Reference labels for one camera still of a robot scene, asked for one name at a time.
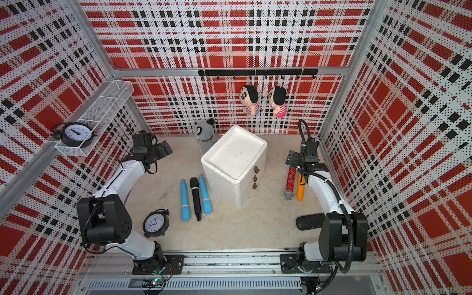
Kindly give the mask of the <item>black toy microphone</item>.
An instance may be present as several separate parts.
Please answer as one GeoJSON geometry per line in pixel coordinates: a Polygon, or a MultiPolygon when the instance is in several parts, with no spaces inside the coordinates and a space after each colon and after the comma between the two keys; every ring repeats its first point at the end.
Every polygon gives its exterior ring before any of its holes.
{"type": "Polygon", "coordinates": [[[190,188],[192,192],[192,199],[194,204],[194,213],[198,222],[202,220],[202,206],[200,201],[200,186],[197,178],[190,179],[190,188]]]}

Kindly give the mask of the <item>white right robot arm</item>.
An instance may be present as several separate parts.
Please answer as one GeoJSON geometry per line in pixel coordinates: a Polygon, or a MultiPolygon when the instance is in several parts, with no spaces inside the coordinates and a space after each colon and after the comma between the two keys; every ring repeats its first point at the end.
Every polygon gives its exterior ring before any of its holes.
{"type": "Polygon", "coordinates": [[[322,206],[322,213],[296,218],[300,231],[319,229],[317,241],[301,243],[295,263],[290,268],[309,273],[334,266],[347,273],[352,263],[363,262],[368,252],[368,220],[357,213],[337,190],[328,166],[318,157],[319,141],[310,132],[308,123],[297,123],[301,135],[300,151],[290,151],[286,164],[299,175],[300,188],[311,188],[322,206]]]}

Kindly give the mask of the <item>red glitter toy microphone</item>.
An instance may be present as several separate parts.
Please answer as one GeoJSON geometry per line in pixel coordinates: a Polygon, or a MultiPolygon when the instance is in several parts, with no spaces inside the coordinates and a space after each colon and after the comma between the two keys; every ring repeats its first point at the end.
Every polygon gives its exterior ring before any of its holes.
{"type": "Polygon", "coordinates": [[[295,180],[296,169],[294,167],[289,167],[285,190],[283,192],[283,197],[285,200],[292,200],[294,198],[295,180]]]}

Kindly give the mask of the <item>blue toy microphone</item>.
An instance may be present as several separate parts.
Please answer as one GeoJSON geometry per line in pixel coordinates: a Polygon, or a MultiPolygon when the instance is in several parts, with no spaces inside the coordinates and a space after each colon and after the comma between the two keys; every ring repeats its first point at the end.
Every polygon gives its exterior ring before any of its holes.
{"type": "Polygon", "coordinates": [[[205,215],[210,215],[213,212],[213,207],[210,201],[207,185],[206,185],[205,178],[203,175],[199,176],[199,185],[200,185],[200,193],[202,197],[202,210],[205,215]]]}
{"type": "Polygon", "coordinates": [[[181,181],[181,219],[187,222],[191,219],[191,209],[188,199],[188,188],[185,179],[181,181]]]}

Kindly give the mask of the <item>white plastic drawer cabinet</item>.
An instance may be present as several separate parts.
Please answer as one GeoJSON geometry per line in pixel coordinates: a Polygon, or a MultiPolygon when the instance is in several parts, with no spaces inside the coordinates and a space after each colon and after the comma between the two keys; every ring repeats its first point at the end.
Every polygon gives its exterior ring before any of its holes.
{"type": "Polygon", "coordinates": [[[264,176],[266,156],[265,140],[238,125],[231,127],[201,158],[212,196],[243,208],[255,191],[254,175],[257,185],[264,176]]]}

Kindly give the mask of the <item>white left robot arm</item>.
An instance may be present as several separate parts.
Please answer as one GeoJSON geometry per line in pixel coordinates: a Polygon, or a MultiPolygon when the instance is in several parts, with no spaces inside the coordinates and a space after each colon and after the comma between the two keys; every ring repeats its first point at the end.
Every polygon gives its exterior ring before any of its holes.
{"type": "Polygon", "coordinates": [[[81,245],[86,251],[91,246],[101,247],[104,252],[119,249],[132,257],[134,274],[158,274],[169,263],[154,238],[164,236],[170,213],[166,209],[151,212],[143,223],[144,233],[139,234],[133,229],[124,200],[140,177],[151,173],[150,168],[173,151],[153,133],[140,131],[132,139],[133,147],[120,161],[121,168],[113,178],[93,197],[83,198],[76,205],[81,245]]]}

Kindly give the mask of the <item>orange toy microphone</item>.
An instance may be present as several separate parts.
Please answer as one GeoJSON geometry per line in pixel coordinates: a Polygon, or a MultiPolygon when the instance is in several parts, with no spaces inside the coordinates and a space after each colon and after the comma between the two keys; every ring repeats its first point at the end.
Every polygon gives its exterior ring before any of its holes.
{"type": "Polygon", "coordinates": [[[301,174],[298,174],[298,183],[297,183],[297,201],[302,202],[304,198],[304,185],[306,181],[301,174]]]}

